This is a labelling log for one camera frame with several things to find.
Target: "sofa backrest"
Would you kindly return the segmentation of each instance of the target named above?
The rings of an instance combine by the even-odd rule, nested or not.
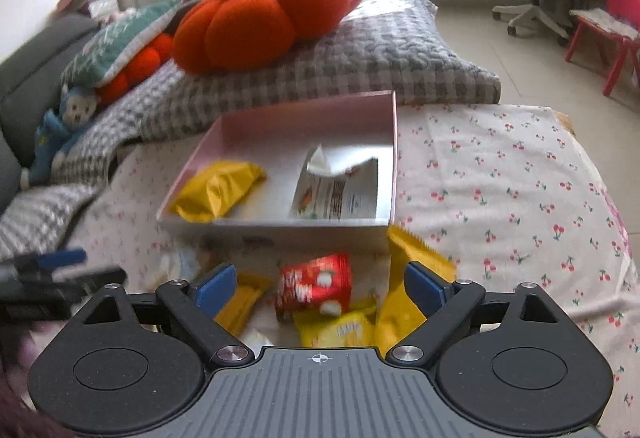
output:
[[[20,168],[33,162],[44,112],[60,102],[60,74],[97,30],[91,18],[63,16],[0,64],[0,213],[18,190]]]

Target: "pink box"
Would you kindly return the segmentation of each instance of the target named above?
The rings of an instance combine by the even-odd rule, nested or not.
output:
[[[396,198],[396,94],[390,91],[283,103],[222,115],[180,171],[156,216],[167,231],[229,246],[385,252]],[[319,144],[332,158],[378,159],[376,214],[370,219],[305,220],[289,210],[308,152]],[[210,224],[191,224],[169,211],[174,196],[216,160],[260,165],[268,178]]]

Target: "cherry print tablecloth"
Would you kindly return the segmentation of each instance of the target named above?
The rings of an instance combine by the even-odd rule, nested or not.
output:
[[[580,144],[552,110],[538,107],[401,107],[398,126],[396,222],[455,262],[459,277],[488,290],[543,285],[611,365],[614,392],[602,431],[640,436],[633,417],[640,404],[636,268],[622,220]],[[197,142],[137,147],[69,246],[84,246],[91,267],[124,266],[129,291],[184,275],[183,247],[156,227],[154,215]],[[286,256],[268,254],[229,258],[261,272],[273,261],[274,272]],[[388,260],[371,262],[373,273],[354,274],[356,289],[384,295]],[[258,303],[250,326],[276,344],[295,344],[295,332],[279,328],[268,300]]]

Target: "red snack package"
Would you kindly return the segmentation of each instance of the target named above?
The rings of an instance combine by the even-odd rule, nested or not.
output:
[[[351,267],[346,254],[312,259],[280,271],[276,316],[293,310],[316,308],[336,317],[349,310]]]

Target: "doll face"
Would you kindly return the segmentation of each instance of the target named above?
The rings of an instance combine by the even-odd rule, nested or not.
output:
[[[84,126],[95,113],[97,102],[91,96],[72,95],[66,99],[62,122],[70,129]]]

